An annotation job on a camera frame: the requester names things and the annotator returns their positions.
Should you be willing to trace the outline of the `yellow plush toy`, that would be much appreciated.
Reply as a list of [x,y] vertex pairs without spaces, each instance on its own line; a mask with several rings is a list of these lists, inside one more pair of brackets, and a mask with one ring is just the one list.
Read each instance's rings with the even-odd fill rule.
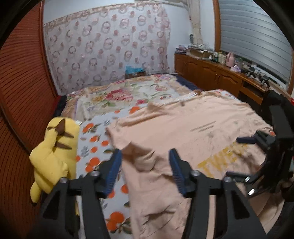
[[30,153],[34,183],[30,199],[37,203],[41,194],[50,194],[60,178],[76,178],[76,155],[80,125],[73,119],[55,117],[47,125],[44,140]]

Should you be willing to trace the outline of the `peach t-shirt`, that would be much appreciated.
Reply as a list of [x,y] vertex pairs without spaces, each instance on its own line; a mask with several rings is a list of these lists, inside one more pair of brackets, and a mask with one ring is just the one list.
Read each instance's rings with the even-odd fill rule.
[[186,101],[149,103],[107,127],[112,145],[122,151],[122,171],[129,189],[134,238],[181,238],[190,199],[172,178],[169,151],[174,148],[207,177],[227,171],[254,173],[265,154],[236,138],[272,127],[236,99],[208,91]]

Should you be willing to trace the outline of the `pink thermos jug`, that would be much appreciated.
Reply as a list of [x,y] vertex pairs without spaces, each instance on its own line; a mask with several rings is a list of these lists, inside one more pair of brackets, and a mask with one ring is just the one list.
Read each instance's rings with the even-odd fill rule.
[[235,58],[234,58],[234,54],[232,52],[229,52],[227,54],[226,66],[230,67],[230,68],[235,66]]

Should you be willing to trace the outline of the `brown louvered wardrobe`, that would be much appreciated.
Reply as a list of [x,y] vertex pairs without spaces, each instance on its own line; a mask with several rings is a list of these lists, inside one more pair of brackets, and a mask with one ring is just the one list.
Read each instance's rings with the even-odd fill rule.
[[1,2],[1,238],[25,238],[39,212],[29,195],[29,155],[58,98],[45,60],[42,10],[42,1]]

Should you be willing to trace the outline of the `blue box by bed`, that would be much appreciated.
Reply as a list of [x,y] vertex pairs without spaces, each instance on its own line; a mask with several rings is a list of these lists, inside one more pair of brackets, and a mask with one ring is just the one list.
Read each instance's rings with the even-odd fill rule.
[[146,71],[139,67],[131,67],[131,66],[126,66],[125,68],[125,79],[131,79],[131,78],[135,78],[135,77],[141,77],[141,76],[145,76],[146,75]]

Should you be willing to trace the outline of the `patterned sheer curtain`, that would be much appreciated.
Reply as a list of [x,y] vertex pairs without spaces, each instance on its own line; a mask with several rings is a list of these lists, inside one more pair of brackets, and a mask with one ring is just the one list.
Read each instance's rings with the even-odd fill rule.
[[127,67],[169,72],[170,21],[160,3],[91,8],[52,20],[43,31],[49,68],[62,95],[122,80]]

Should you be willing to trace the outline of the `wooden sideboard cabinet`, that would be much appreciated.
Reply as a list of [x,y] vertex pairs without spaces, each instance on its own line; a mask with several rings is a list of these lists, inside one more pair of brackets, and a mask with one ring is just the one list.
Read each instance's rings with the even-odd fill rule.
[[197,59],[192,55],[174,55],[174,69],[203,91],[226,90],[235,97],[261,105],[266,91],[245,74],[232,72],[221,64]]

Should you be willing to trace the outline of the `cream tied curtain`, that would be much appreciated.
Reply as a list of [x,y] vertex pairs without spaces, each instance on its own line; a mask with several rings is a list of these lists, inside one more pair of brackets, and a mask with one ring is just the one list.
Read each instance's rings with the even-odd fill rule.
[[195,45],[203,43],[201,35],[201,19],[200,19],[200,1],[199,0],[187,0],[187,7],[189,18],[192,25],[193,41]]

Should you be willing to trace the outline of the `dark blue bed sheet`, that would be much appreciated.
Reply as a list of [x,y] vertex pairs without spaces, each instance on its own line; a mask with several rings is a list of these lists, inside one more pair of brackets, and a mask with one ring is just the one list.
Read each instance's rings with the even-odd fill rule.
[[192,90],[192,91],[202,91],[200,88],[198,88],[196,85],[194,85],[192,82],[184,79],[182,76],[173,74],[173,76],[176,77],[176,81],[181,84],[182,86],[185,86],[186,88]]

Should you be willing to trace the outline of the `orange print blanket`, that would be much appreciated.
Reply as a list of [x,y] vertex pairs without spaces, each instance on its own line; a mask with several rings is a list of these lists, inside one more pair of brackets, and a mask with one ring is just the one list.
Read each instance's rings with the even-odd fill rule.
[[[122,117],[128,117],[146,104],[122,108],[104,115],[96,115],[80,126],[76,177],[86,176],[99,170],[114,151],[107,127]],[[103,216],[110,238],[134,238],[130,213],[129,189],[125,175],[120,169],[112,192],[106,199],[100,199]]]

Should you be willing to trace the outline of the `floral bed quilt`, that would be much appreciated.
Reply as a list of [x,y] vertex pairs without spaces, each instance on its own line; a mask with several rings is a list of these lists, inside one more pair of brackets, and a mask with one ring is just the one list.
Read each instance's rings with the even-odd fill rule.
[[177,98],[190,92],[192,90],[179,84],[173,74],[135,77],[69,93],[61,116],[84,122],[96,115]]

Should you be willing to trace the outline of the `grey window blind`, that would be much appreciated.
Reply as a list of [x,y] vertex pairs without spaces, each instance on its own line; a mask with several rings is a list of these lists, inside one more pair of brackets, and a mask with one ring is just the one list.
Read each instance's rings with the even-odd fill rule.
[[222,51],[257,63],[287,85],[292,49],[285,35],[254,1],[219,1]]

